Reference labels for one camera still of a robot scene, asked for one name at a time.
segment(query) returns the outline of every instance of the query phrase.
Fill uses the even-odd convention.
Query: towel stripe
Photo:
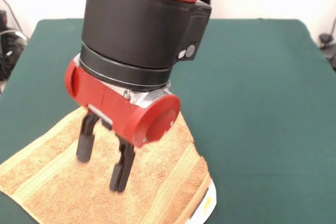
[[[161,223],[177,191],[200,158],[193,143],[190,143],[177,161],[173,170],[156,192],[151,208],[140,223]]]
[[[37,174],[22,183],[15,190],[12,197],[15,198],[19,204],[26,201],[26,199],[38,188],[40,188],[48,179],[52,178],[55,173],[75,159],[77,143],[78,141],[74,141],[64,152],[50,161]]]

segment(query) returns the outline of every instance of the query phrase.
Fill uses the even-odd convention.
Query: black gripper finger
[[[94,139],[95,139],[94,135],[81,134],[79,136],[79,141],[77,145],[77,159],[79,161],[83,163],[90,161]]]

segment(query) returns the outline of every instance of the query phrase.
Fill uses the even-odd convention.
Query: table
[[[64,72],[81,26],[37,25],[0,98],[0,163],[77,108]],[[335,223],[336,77],[303,23],[211,20],[171,81],[217,187],[208,223]],[[3,194],[0,206],[0,223],[35,223]]]

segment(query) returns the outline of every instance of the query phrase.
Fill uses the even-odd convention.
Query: cable
[[[21,31],[19,30],[14,30],[14,29],[10,29],[10,30],[5,30],[5,31],[2,31],[0,33],[0,37],[1,35],[4,35],[4,34],[8,34],[8,33],[14,33],[16,36],[20,37],[21,39],[25,40],[28,42],[28,38],[27,36],[25,36]]]
[[[11,12],[12,17],[14,18],[14,21],[15,21],[17,27],[18,27],[19,30],[22,32],[21,26],[20,26],[19,22],[17,21],[15,15],[14,15],[14,12],[13,12],[13,10],[12,10],[12,8],[11,8],[11,6],[9,5],[9,3],[8,3],[6,0],[2,0],[2,1],[5,3],[5,5],[8,6],[8,9],[9,9],[9,11]]]
[[[330,33],[331,36],[333,35],[333,33],[335,31],[335,26],[336,26],[336,17],[334,19],[334,23],[332,24],[332,29],[331,29],[331,33]]]

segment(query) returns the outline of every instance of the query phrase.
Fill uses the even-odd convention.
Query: towel
[[[0,165],[0,191],[39,223],[186,223],[210,183],[180,114],[160,141],[135,150],[123,193],[109,190],[119,141],[96,124],[90,162],[76,159],[84,108]]]

